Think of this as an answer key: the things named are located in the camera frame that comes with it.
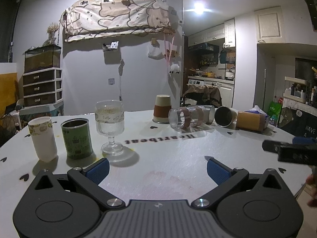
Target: metal screw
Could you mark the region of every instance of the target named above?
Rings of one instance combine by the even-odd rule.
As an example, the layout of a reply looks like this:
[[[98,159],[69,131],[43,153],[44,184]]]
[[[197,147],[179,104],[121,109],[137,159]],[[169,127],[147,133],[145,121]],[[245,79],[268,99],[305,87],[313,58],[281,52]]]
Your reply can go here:
[[[204,206],[208,206],[210,204],[210,202],[206,199],[197,199],[194,201],[194,205],[197,207],[204,207]]]
[[[108,206],[121,206],[123,204],[123,201],[121,199],[113,198],[107,200]]]

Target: kitchen counter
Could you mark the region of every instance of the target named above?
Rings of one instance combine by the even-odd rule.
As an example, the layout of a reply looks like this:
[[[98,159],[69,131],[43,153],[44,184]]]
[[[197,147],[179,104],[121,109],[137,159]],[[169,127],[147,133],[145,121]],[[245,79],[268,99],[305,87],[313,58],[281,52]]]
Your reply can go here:
[[[234,81],[227,81],[227,80],[221,80],[221,79],[212,79],[212,78],[205,78],[205,77],[199,77],[199,76],[188,76],[189,79],[194,80],[202,80],[202,81],[210,81],[210,82],[221,82],[221,83],[227,83],[227,84],[233,84]]]

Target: brown cloth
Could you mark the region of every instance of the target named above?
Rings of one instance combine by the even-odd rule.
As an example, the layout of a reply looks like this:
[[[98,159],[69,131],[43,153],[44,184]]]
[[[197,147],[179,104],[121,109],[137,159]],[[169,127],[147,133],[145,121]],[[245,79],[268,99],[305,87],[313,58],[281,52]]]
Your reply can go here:
[[[187,91],[183,94],[185,97],[188,93],[203,93],[202,100],[210,100],[210,104],[216,107],[222,106],[220,91],[217,86],[187,84]]]

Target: hanging blanket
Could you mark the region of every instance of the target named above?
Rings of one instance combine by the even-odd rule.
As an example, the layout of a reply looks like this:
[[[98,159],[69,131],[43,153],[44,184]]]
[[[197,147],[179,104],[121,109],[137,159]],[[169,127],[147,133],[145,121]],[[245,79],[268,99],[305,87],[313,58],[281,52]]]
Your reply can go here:
[[[168,4],[159,0],[79,0],[61,16],[66,42],[170,28]]]

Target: kitchen cabinet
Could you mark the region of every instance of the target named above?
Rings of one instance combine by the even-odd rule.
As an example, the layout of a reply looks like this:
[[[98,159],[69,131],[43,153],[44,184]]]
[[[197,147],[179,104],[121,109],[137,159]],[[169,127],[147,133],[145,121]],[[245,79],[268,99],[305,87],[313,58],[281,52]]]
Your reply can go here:
[[[193,45],[197,45],[197,44],[201,44],[204,41],[204,34],[202,32],[198,32],[196,34],[193,34],[191,36],[188,37],[188,46],[193,46]]]
[[[209,28],[205,32],[205,42],[224,38],[224,24]]]
[[[228,20],[224,23],[224,42],[226,48],[236,46],[235,20]]]
[[[254,13],[258,43],[285,43],[283,15],[280,6]]]
[[[233,84],[204,81],[205,84],[217,86],[221,95],[221,102],[223,106],[232,107],[233,101]]]

